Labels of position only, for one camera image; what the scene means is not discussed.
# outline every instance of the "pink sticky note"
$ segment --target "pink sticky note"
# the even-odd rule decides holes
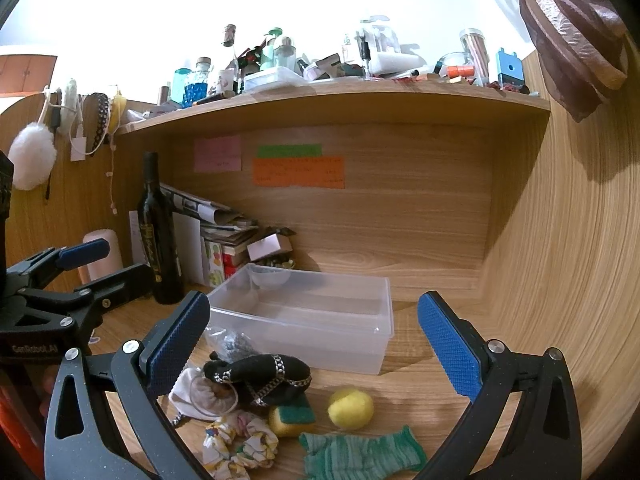
[[[193,171],[222,173],[242,170],[240,136],[196,139],[193,141]]]

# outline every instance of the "scrunchie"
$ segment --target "scrunchie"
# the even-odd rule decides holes
[[[247,469],[269,468],[278,452],[278,437],[266,421],[237,410],[207,426],[202,463],[215,480],[250,480]],[[247,437],[236,453],[229,448],[236,436]]]

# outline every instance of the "yellow ball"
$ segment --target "yellow ball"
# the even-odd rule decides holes
[[[329,418],[341,430],[359,430],[373,416],[373,399],[356,388],[338,390],[329,397]]]

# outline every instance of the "brown cabinet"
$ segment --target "brown cabinet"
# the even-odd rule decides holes
[[[0,56],[0,97],[25,96],[51,84],[57,56],[11,54]]]

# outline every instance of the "stack of books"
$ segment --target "stack of books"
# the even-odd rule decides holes
[[[176,212],[200,220],[210,286],[220,285],[249,261],[247,246],[260,239],[257,220],[167,184],[161,189]]]

